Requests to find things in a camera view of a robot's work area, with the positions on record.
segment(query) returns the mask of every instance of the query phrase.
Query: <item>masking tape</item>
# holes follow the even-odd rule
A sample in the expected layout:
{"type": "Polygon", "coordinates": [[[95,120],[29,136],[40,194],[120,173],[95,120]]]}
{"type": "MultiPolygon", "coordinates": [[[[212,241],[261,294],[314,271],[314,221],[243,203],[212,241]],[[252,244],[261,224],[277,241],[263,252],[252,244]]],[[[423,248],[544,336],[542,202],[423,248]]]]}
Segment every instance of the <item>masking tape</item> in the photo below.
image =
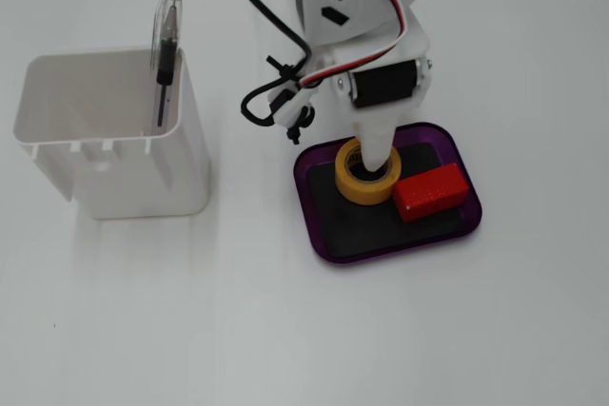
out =
{"type": "Polygon", "coordinates": [[[336,156],[336,185],[350,202],[364,206],[384,203],[391,198],[393,187],[402,174],[402,159],[395,147],[389,161],[383,166],[384,175],[377,181],[358,180],[351,167],[362,162],[362,147],[357,139],[346,143],[336,156]]]}

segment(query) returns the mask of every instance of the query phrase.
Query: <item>white plastic bin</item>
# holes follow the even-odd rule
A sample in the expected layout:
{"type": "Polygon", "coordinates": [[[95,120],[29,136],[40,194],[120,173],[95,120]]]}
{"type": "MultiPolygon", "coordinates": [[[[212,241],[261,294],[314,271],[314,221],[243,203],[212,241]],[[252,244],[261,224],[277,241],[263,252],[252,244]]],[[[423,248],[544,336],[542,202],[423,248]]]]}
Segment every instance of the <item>white plastic bin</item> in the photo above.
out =
{"type": "Polygon", "coordinates": [[[201,211],[209,157],[180,51],[167,134],[150,136],[149,49],[43,56],[28,69],[14,134],[67,199],[94,219],[201,211]]]}

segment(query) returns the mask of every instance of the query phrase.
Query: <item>white background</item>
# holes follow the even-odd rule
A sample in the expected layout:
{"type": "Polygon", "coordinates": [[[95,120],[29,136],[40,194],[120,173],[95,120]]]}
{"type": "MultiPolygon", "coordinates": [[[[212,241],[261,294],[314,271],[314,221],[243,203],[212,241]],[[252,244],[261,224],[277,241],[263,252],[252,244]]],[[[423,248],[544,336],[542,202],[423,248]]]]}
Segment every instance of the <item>white background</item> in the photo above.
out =
{"type": "MultiPolygon", "coordinates": [[[[300,148],[246,91],[297,50],[246,0],[185,0],[214,163],[192,218],[93,222],[18,148],[27,64],[148,43],[158,0],[0,4],[0,404],[609,405],[609,0],[419,0],[472,237],[336,268],[310,247],[300,148]]],[[[266,0],[296,26],[292,0],[266,0]]]]}

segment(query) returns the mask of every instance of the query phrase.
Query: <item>red block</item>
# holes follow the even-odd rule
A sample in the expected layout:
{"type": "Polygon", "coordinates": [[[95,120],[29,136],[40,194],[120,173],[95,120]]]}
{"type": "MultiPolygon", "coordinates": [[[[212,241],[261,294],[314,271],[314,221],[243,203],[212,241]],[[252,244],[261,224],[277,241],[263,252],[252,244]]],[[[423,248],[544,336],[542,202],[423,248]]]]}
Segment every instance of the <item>red block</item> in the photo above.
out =
{"type": "Polygon", "coordinates": [[[404,222],[440,213],[465,203],[469,186],[457,164],[445,165],[399,181],[393,189],[404,222]]]}

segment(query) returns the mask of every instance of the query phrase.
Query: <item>pen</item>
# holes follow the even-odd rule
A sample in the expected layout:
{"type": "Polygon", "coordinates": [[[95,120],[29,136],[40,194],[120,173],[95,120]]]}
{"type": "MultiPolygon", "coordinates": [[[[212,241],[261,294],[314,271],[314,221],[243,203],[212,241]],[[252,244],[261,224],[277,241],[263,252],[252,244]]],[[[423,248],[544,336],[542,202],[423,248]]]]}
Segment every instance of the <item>pen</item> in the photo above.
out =
{"type": "Polygon", "coordinates": [[[181,13],[182,0],[161,0],[159,3],[152,46],[152,68],[156,69],[157,84],[152,135],[167,133],[169,105],[180,40],[181,13]]]}

